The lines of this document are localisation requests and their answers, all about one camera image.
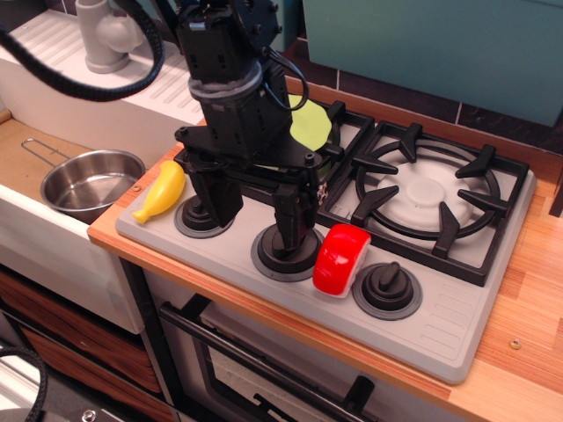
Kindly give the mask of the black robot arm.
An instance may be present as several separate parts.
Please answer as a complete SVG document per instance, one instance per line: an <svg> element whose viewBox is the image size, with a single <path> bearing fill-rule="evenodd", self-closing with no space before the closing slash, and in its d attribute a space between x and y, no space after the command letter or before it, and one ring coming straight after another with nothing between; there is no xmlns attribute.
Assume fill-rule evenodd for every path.
<svg viewBox="0 0 563 422"><path fill-rule="evenodd" d="M272 1L185 1L175 33L190 71L189 91L206 127L180 129L186 170L210 218L223 227L242 207L245 178L276 183L267 257L294 257L315 225L321 156L290 133L293 107L272 49L282 28Z"/></svg>

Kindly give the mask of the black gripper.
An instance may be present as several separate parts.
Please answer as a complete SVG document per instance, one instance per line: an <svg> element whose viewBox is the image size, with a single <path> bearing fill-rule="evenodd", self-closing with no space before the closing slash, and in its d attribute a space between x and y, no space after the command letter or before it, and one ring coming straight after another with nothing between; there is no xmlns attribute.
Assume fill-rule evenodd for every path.
<svg viewBox="0 0 563 422"><path fill-rule="evenodd" d="M262 112L270 105L293 112L309 100L305 93L290 94L284 83L240 86L191 83L189 90L200 105L252 104L258 105ZM208 122L204 127L180 130L185 134L196 134L203 133L207 128ZM252 167L258 166L252 163L252 158L258 151L260 135L250 135L245 130L237 142L231 138L234 134L235 131L229 129L214 142L211 149L200 148L196 140L183 143L187 154L186 173L209 217L217 225L228 225L242 209L238 179ZM295 175L289 177L287 184L279 185L272 195L276 220L272 246L274 256L278 259L288 258L297 252L314 225L316 202L305 189L313 192L319 189L318 169L321 163L322 159L319 164L307 165L304 169L284 169Z"/></svg>

